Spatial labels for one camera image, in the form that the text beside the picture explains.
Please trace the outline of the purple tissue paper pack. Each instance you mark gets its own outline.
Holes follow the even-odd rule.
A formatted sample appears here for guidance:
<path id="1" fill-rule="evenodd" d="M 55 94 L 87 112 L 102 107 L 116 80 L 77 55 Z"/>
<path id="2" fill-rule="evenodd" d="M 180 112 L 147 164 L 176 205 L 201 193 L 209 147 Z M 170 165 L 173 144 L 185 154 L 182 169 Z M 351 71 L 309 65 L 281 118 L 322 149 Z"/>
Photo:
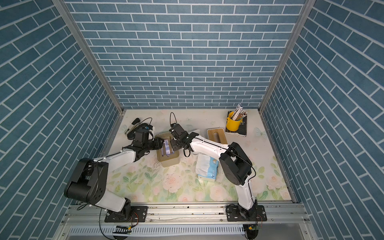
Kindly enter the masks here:
<path id="1" fill-rule="evenodd" d="M 168 157 L 172 154 L 174 154 L 174 150 L 172 148 L 172 144 L 171 144 L 171 140 L 169 139 L 166 139 L 164 140 L 164 144 L 163 144 L 163 147 L 162 147 L 162 156 L 163 157 Z"/>

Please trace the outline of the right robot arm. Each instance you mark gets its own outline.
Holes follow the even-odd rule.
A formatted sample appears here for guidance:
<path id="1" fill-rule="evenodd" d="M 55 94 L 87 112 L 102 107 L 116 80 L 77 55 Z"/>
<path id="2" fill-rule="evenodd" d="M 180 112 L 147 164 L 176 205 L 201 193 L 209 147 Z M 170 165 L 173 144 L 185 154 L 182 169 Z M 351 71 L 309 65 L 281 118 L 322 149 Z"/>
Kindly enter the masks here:
<path id="1" fill-rule="evenodd" d="M 207 155 L 220 162 L 225 177 L 235 185 L 238 195 L 236 214 L 245 221 L 265 222 L 267 220 L 264 207 L 258 206 L 253 197 L 250 179 L 255 171 L 252 162 L 238 143 L 230 145 L 216 143 L 201 137 L 195 132 L 188 133 L 180 124 L 171 124 L 170 133 L 174 151 L 195 152 Z"/>

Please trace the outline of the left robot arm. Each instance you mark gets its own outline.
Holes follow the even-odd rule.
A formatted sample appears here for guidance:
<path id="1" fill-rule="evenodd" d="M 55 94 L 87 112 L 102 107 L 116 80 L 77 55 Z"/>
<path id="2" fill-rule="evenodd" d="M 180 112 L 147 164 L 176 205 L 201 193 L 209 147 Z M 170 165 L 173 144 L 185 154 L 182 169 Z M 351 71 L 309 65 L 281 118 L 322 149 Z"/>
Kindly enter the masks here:
<path id="1" fill-rule="evenodd" d="M 164 140 L 154 137 L 153 127 L 138 127 L 130 145 L 105 157 L 80 159 L 64 190 L 66 198 L 107 210 L 106 222 L 126 222 L 133 217 L 131 201 L 107 190 L 110 174 L 134 163 L 153 150 L 160 150 Z"/>

